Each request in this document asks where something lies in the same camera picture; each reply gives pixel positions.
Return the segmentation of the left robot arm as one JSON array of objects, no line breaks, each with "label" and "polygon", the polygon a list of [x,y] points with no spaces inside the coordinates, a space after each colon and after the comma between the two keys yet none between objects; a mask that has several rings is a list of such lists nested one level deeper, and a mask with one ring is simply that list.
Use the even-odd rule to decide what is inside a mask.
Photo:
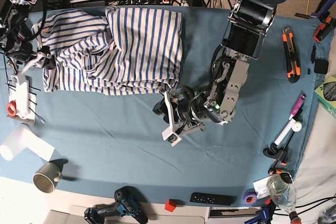
[{"label": "left robot arm", "polygon": [[162,137],[177,143],[182,136],[205,130],[205,122],[232,121],[239,92],[247,79],[248,59],[257,59],[272,25],[277,6],[286,0],[235,0],[221,43],[215,49],[209,82],[198,92],[187,86],[164,92],[153,109],[164,115],[168,128]]}]

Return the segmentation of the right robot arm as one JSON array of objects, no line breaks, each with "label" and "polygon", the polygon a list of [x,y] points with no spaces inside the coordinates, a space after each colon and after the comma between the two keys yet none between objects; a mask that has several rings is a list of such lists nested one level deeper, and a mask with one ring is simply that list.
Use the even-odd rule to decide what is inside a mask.
[{"label": "right robot arm", "polygon": [[43,17],[36,32],[31,32],[26,25],[29,13],[38,0],[6,0],[1,9],[1,51],[10,62],[14,74],[18,74],[18,66],[24,65],[22,72],[30,67],[53,70],[56,67],[55,57],[48,46],[33,51],[31,41],[41,35],[47,17],[47,0],[42,0]]}]

